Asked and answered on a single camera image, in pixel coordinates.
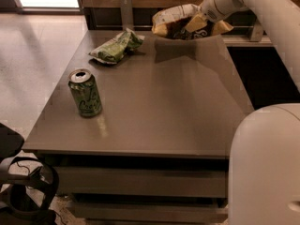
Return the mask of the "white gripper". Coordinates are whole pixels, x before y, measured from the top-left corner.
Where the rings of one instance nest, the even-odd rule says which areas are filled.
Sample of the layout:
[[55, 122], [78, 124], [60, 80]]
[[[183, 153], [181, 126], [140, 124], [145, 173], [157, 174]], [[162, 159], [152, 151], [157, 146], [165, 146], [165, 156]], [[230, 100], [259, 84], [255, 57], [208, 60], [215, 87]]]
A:
[[246, 11], [248, 8], [239, 0], [203, 0], [201, 12], [196, 13], [185, 26], [189, 32], [195, 32], [207, 25], [207, 19], [212, 23], [225, 20], [235, 12]]

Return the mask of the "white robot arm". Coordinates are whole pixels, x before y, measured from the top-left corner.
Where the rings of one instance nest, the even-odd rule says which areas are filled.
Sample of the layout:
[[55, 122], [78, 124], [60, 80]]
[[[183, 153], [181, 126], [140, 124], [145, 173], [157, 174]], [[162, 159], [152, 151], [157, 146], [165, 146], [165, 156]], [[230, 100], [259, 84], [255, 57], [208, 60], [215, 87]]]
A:
[[[203, 0], [215, 23], [250, 9], [295, 84], [300, 83], [300, 8], [291, 0]], [[251, 113], [235, 132], [228, 185], [229, 225], [300, 225], [300, 105]]]

